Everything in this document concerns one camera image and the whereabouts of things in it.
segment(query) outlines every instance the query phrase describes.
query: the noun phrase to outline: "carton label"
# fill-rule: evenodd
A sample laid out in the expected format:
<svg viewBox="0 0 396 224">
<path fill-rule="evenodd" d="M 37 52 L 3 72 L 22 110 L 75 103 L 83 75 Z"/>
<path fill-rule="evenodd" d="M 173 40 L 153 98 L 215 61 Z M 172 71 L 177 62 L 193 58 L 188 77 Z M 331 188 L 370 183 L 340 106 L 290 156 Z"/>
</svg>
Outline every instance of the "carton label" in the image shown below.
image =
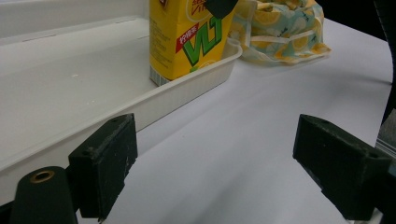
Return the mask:
<svg viewBox="0 0 396 224">
<path fill-rule="evenodd" d="M 169 80 L 221 59 L 233 13 L 217 19 L 205 0 L 150 0 L 151 70 Z"/>
</svg>

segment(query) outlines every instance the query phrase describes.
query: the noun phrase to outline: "white plastic tray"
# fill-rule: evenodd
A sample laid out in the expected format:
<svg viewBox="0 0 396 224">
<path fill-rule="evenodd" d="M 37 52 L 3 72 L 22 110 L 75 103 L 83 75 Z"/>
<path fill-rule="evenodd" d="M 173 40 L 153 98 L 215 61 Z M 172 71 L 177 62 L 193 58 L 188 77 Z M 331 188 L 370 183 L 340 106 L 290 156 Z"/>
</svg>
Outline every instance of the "white plastic tray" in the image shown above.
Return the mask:
<svg viewBox="0 0 396 224">
<path fill-rule="evenodd" d="M 13 192 L 29 169 L 66 166 L 111 117 L 134 113 L 143 129 L 224 82 L 241 52 L 229 40 L 220 62 L 157 87 L 145 19 L 0 45 L 0 189 Z"/>
</svg>

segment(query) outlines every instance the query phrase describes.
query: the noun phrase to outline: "juice box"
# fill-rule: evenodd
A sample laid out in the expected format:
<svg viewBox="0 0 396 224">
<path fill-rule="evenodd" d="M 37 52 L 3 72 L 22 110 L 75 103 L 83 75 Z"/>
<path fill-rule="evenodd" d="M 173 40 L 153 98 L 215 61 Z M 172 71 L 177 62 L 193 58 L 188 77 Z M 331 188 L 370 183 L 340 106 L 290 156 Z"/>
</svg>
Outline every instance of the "juice box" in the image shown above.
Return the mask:
<svg viewBox="0 0 396 224">
<path fill-rule="evenodd" d="M 205 0 L 149 0 L 150 78 L 159 86 L 221 59 L 233 12 L 215 18 Z"/>
</svg>

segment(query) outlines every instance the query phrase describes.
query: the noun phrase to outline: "white table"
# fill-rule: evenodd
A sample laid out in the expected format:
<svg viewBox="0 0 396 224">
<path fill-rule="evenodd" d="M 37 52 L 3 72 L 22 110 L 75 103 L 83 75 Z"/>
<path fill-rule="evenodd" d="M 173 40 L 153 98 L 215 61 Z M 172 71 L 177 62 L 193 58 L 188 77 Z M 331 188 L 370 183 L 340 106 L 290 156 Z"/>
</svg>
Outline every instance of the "white table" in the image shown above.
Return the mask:
<svg viewBox="0 0 396 224">
<path fill-rule="evenodd" d="M 374 146 L 391 57 L 386 42 L 333 21 L 324 37 L 329 57 L 239 60 L 224 84 L 137 133 L 139 157 L 105 223 L 346 223 L 292 158 L 298 118 L 327 119 Z"/>
</svg>

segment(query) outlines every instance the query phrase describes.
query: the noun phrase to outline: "lemon print bag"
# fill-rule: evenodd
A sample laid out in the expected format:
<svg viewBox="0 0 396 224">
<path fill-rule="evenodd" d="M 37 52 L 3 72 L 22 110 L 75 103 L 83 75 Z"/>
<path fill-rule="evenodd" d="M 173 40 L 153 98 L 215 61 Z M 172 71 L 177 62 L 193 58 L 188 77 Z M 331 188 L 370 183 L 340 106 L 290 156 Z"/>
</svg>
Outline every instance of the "lemon print bag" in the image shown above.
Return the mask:
<svg viewBox="0 0 396 224">
<path fill-rule="evenodd" d="M 298 63 L 327 55 L 322 7 L 314 0 L 239 0 L 229 37 L 253 62 Z"/>
</svg>

